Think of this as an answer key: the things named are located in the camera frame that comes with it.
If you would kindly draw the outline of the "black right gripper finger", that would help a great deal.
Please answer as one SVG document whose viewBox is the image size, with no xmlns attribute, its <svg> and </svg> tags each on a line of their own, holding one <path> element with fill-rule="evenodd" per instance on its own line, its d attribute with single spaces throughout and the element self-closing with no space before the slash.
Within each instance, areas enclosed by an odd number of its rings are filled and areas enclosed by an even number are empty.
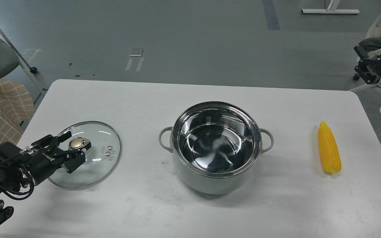
<svg viewBox="0 0 381 238">
<path fill-rule="evenodd" d="M 362 46 L 355 46 L 354 50 L 357 53 L 359 60 L 377 60 L 378 56 L 381 54 L 381 47 L 369 47 L 366 50 Z"/>
<path fill-rule="evenodd" d="M 359 61 L 354 69 L 366 84 L 377 84 L 381 80 L 381 61 Z"/>
</svg>

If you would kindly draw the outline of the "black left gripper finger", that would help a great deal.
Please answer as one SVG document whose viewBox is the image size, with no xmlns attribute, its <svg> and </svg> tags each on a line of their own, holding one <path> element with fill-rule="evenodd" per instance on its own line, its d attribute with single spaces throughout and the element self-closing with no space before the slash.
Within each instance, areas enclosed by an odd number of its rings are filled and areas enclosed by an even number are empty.
<svg viewBox="0 0 381 238">
<path fill-rule="evenodd" d="M 86 161 L 86 151 L 91 148 L 90 141 L 70 141 L 64 167 L 71 174 Z"/>
<path fill-rule="evenodd" d="M 72 136 L 71 131 L 64 131 L 61 134 L 51 138 L 50 145 L 59 146 Z"/>
</svg>

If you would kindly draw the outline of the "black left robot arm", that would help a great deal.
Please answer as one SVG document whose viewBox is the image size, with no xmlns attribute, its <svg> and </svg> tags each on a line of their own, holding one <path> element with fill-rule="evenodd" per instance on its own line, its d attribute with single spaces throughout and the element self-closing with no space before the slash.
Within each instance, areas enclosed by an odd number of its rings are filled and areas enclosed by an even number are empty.
<svg viewBox="0 0 381 238">
<path fill-rule="evenodd" d="M 11 142 L 0 144 L 0 193 L 13 200 L 31 196 L 35 187 L 64 168 L 69 174 L 86 161 L 88 139 L 72 138 L 70 131 L 47 135 L 21 149 Z M 0 199 L 0 225 L 12 217 L 14 208 Z"/>
</svg>

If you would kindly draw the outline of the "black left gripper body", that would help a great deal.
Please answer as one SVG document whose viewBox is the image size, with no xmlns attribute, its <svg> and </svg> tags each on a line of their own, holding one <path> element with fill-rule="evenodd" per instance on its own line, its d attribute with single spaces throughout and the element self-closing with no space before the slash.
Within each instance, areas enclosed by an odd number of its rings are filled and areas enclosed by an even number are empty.
<svg viewBox="0 0 381 238">
<path fill-rule="evenodd" d="M 0 144 L 0 165 L 11 169 L 27 170 L 35 185 L 52 176 L 64 167 L 68 152 L 59 146 L 50 145 L 52 135 L 33 142 L 29 149 L 23 150 L 11 142 Z"/>
</svg>

